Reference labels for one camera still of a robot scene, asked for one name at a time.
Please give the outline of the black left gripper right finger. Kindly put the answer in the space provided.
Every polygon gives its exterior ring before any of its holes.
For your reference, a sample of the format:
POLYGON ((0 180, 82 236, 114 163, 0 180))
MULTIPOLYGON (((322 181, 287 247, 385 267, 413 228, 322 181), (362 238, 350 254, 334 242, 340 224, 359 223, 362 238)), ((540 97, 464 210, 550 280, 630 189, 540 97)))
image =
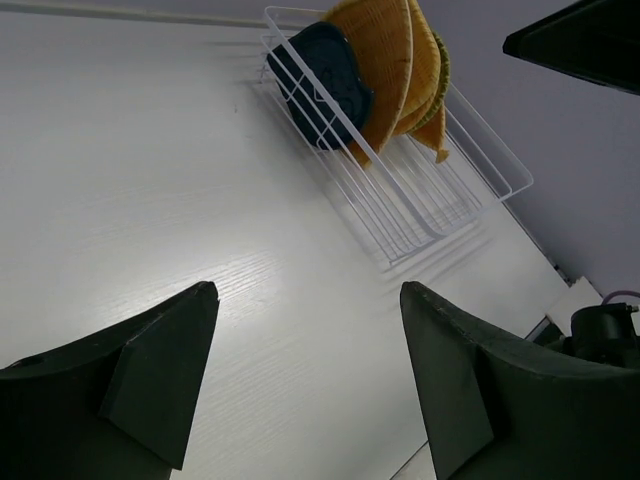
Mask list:
POLYGON ((400 307, 438 478, 638 477, 634 306, 582 308, 568 337, 543 346, 418 282, 400 307))

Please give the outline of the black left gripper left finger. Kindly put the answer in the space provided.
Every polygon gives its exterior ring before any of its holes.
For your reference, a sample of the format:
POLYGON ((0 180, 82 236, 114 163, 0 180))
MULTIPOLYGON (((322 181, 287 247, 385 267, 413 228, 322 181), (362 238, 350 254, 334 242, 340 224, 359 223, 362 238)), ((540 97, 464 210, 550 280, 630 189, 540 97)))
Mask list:
POLYGON ((4 479, 167 479, 183 467, 219 311, 199 282, 1 371, 4 479))

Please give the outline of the small orange woven plate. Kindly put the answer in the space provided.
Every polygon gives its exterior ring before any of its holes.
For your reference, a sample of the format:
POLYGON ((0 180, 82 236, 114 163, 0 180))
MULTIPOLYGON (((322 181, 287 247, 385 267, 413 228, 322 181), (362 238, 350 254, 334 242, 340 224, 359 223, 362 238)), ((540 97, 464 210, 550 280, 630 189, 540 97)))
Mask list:
POLYGON ((410 131, 409 135, 436 154, 436 163, 447 160, 449 151, 445 148, 446 140, 446 110, 441 105, 429 120, 421 120, 410 131))

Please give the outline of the square orange woven plate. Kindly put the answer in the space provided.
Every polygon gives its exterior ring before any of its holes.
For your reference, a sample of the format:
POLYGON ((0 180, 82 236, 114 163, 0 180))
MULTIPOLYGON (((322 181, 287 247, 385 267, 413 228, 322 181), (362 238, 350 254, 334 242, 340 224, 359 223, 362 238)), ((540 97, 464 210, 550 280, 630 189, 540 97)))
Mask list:
POLYGON ((409 89, 395 134, 412 130, 434 102, 441 70, 441 55, 433 31, 417 1, 409 1, 412 28, 412 68, 409 89))

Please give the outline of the triangular orange woven plate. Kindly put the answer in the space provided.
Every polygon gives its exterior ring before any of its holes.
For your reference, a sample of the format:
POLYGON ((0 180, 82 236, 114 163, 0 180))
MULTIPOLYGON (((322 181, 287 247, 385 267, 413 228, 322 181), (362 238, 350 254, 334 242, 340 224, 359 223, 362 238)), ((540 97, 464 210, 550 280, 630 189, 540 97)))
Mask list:
POLYGON ((342 1, 323 20, 339 28, 354 52, 360 78, 374 93, 360 134, 375 154, 391 139, 409 90, 413 40, 406 1, 342 1))

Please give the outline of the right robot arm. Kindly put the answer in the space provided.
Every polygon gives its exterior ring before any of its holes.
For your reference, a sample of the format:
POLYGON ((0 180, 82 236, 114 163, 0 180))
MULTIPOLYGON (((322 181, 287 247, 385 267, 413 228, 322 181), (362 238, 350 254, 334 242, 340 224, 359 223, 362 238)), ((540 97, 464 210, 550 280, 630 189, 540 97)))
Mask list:
POLYGON ((502 50, 511 57, 637 95, 639 2, 576 1, 509 34, 502 50))

